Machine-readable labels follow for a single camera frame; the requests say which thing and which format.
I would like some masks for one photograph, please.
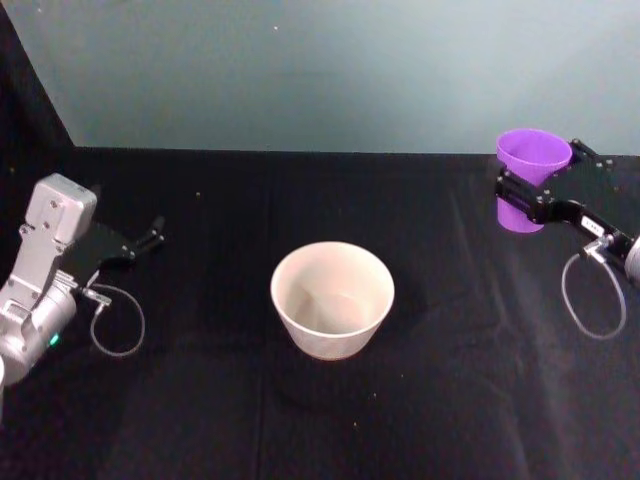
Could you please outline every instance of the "cup rim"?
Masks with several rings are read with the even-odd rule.
[[[500,140],[502,140],[504,137],[506,137],[507,135],[511,135],[517,132],[536,132],[536,133],[541,133],[547,137],[553,138],[554,140],[558,140],[559,142],[565,144],[567,146],[567,151],[569,153],[569,159],[563,159],[560,160],[558,162],[554,162],[554,163],[545,163],[545,164],[539,164],[539,163],[534,163],[534,162],[528,162],[526,160],[522,160],[521,158],[518,157],[514,157],[513,155],[511,155],[509,152],[507,152],[506,150],[504,150],[502,148],[502,146],[500,145]],[[539,128],[513,128],[511,130],[507,130],[506,132],[502,132],[498,138],[496,139],[496,150],[498,150],[500,153],[506,155],[507,157],[513,159],[514,161],[522,164],[522,165],[527,165],[530,167],[538,167],[538,168],[543,168],[543,169],[550,169],[550,168],[559,168],[562,167],[563,165],[566,165],[566,163],[568,161],[571,161],[571,156],[573,155],[573,150],[571,149],[571,145],[569,145],[569,142],[567,142],[564,138],[562,138],[559,135],[556,135],[555,133],[551,133],[547,130],[542,130]]]
[[[283,270],[287,260],[289,260],[293,255],[299,254],[301,250],[306,250],[308,248],[317,248],[317,247],[320,247],[320,246],[328,246],[328,245],[342,245],[342,246],[346,246],[348,248],[353,248],[353,249],[359,250],[361,253],[364,253],[365,255],[371,257],[374,260],[374,262],[378,263],[382,267],[382,269],[385,272],[386,276],[388,277],[389,283],[391,285],[391,291],[390,291],[390,294],[389,294],[389,298],[387,300],[387,304],[385,305],[385,308],[382,311],[382,314],[379,316],[379,318],[375,322],[373,322],[371,325],[368,325],[367,327],[361,328],[359,330],[354,330],[353,332],[348,332],[348,333],[324,333],[324,332],[318,332],[316,330],[311,330],[310,328],[307,328],[304,325],[301,325],[298,322],[296,322],[295,320],[293,320],[291,317],[289,317],[289,315],[286,314],[284,309],[282,309],[280,307],[280,305],[278,304],[278,302],[276,301],[275,288],[276,288],[276,285],[278,283],[280,275],[282,274],[282,270]],[[393,306],[393,301],[395,299],[395,284],[393,282],[393,276],[391,275],[391,272],[389,271],[389,269],[387,268],[385,263],[382,260],[380,260],[380,258],[378,258],[376,255],[374,255],[369,250],[367,250],[366,248],[363,248],[363,247],[360,247],[358,245],[354,245],[353,243],[348,243],[348,242],[324,241],[324,242],[308,243],[306,245],[303,245],[301,247],[298,247],[298,248],[292,250],[287,255],[285,255],[285,257],[282,260],[280,260],[280,262],[276,266],[275,270],[273,271],[273,275],[271,276],[270,292],[271,292],[271,303],[276,308],[278,314],[280,315],[280,318],[284,319],[288,324],[290,324],[295,329],[300,330],[300,331],[302,331],[304,333],[307,333],[309,335],[313,335],[315,337],[319,337],[319,338],[342,339],[342,338],[356,337],[358,335],[361,335],[363,333],[371,331],[371,330],[373,330],[373,329],[375,329],[375,328],[380,326],[382,321],[389,314],[389,311],[391,310],[391,307]]]

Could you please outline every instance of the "black table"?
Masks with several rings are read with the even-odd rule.
[[[97,352],[81,309],[6,392],[0,478],[636,478],[638,295],[623,285],[630,322],[620,337],[584,337],[560,294],[583,239],[564,226],[531,236],[498,227],[487,159],[5,155],[2,278],[33,185],[53,171],[101,184],[96,219],[129,237],[164,214],[168,241],[103,278],[145,310],[136,357]],[[621,168],[633,187],[638,163]],[[371,343],[337,363],[299,352],[269,298],[278,261],[321,240],[369,249],[396,283]],[[592,328],[617,322],[600,270],[577,265],[570,294]],[[98,334],[124,349],[138,324],[114,298]]]

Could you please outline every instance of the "clear tube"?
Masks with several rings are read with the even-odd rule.
[[[618,294],[618,299],[620,300],[620,323],[618,324],[618,327],[615,330],[613,330],[612,332],[606,333],[604,335],[593,333],[592,331],[587,329],[583,325],[583,323],[580,321],[580,318],[578,318],[578,315],[574,311],[573,306],[569,301],[569,295],[567,295],[567,273],[569,272],[569,268],[571,268],[571,265],[573,265],[575,261],[578,260],[579,258],[580,258],[580,254],[576,253],[575,255],[573,255],[567,261],[567,263],[564,266],[564,269],[562,270],[561,286],[562,286],[562,296],[564,298],[564,302],[567,305],[567,309],[569,310],[569,313],[571,314],[571,318],[573,318],[573,321],[576,323],[576,325],[578,326],[578,328],[583,334],[585,334],[587,337],[592,338],[594,340],[612,340],[613,338],[617,337],[620,334],[620,332],[622,332],[622,330],[624,329],[627,323],[627,304],[624,299],[624,293],[622,293],[622,289],[620,288],[620,283],[618,282],[618,279],[616,278],[615,274],[611,270],[611,267],[609,267],[609,265],[607,265],[606,262],[603,262],[603,263],[598,262],[600,265],[604,267],[606,272],[609,274],[609,278],[611,278],[611,281],[613,282],[613,286],[616,289],[616,293]]]
[[[121,288],[118,287],[114,287],[112,285],[104,285],[102,283],[93,283],[91,285],[92,288],[98,288],[98,289],[104,289],[104,290],[110,290],[112,292],[116,292],[119,293],[121,295],[124,295],[125,297],[127,297],[131,303],[134,304],[134,306],[136,307],[136,310],[138,310],[138,315],[140,317],[140,338],[138,339],[138,343],[136,343],[131,349],[125,351],[125,352],[114,352],[112,350],[109,350],[108,348],[104,347],[100,341],[96,338],[96,323],[98,322],[98,317],[100,316],[100,311],[96,311],[95,315],[93,316],[93,319],[91,320],[91,327],[89,329],[89,333],[91,335],[91,340],[93,341],[93,344],[96,346],[96,348],[98,350],[100,350],[102,353],[104,353],[105,355],[108,355],[110,357],[114,357],[114,358],[125,358],[125,357],[129,357],[131,355],[133,355],[134,353],[136,353],[140,347],[142,346],[142,342],[144,341],[144,337],[145,337],[145,333],[146,333],[146,320],[144,318],[144,312],[142,311],[142,307],[140,306],[140,304],[138,303],[138,301],[135,299],[135,297],[133,295],[131,295],[129,292],[122,290]]]

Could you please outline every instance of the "plastic cup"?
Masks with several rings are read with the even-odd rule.
[[[384,263],[342,242],[294,250],[271,279],[271,299],[291,339],[321,360],[362,350],[389,313],[394,293]]]
[[[539,186],[553,172],[569,164],[572,150],[566,140],[553,133],[518,129],[498,137],[497,156],[513,173]],[[517,233],[533,233],[543,227],[531,222],[524,212],[500,198],[498,222],[507,230]]]

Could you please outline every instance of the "gray wall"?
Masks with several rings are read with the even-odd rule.
[[[78,145],[640,153],[640,1],[4,0]]]

